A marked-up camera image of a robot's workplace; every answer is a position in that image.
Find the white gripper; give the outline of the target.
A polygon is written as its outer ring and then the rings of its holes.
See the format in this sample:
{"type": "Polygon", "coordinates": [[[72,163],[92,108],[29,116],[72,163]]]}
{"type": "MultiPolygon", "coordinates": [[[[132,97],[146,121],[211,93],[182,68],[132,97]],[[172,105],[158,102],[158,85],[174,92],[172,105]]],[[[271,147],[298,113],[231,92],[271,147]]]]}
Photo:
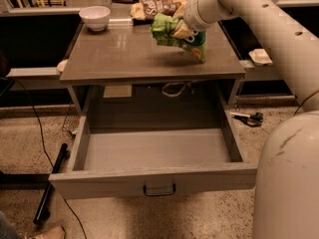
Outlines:
{"type": "Polygon", "coordinates": [[[193,30],[203,31],[211,24],[211,3],[207,0],[187,0],[173,14],[174,19],[180,20],[173,33],[174,38],[184,39],[192,35],[193,30]]]}

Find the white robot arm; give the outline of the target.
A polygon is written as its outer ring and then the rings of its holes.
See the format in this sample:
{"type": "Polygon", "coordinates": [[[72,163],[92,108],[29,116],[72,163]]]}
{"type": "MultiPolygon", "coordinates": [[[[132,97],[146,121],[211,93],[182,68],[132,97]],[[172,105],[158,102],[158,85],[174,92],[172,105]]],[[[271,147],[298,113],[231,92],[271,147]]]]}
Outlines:
{"type": "Polygon", "coordinates": [[[187,0],[183,15],[196,31],[233,17],[248,25],[303,110],[272,131],[259,155],[252,239],[319,239],[319,40],[272,0],[187,0]]]}

